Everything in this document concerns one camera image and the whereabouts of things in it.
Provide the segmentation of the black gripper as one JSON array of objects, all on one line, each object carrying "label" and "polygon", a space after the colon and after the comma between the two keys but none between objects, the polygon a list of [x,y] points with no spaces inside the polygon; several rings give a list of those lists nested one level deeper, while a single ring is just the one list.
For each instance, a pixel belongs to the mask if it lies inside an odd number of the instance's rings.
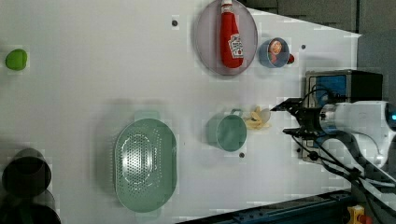
[{"label": "black gripper", "polygon": [[272,111],[291,111],[297,109],[295,118],[300,128],[284,129],[283,133],[294,137],[320,136],[323,131],[319,124],[320,108],[305,108],[302,106],[301,98],[288,98],[279,105],[272,108]]}]

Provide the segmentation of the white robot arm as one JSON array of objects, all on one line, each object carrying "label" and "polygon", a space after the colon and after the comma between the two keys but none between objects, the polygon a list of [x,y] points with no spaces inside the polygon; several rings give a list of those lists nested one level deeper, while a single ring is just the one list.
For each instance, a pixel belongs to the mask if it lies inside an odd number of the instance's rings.
[{"label": "white robot arm", "polygon": [[385,101],[338,102],[305,107],[289,98],[273,108],[296,118],[285,129],[298,142],[318,147],[318,157],[331,172],[376,193],[395,191],[395,107]]}]

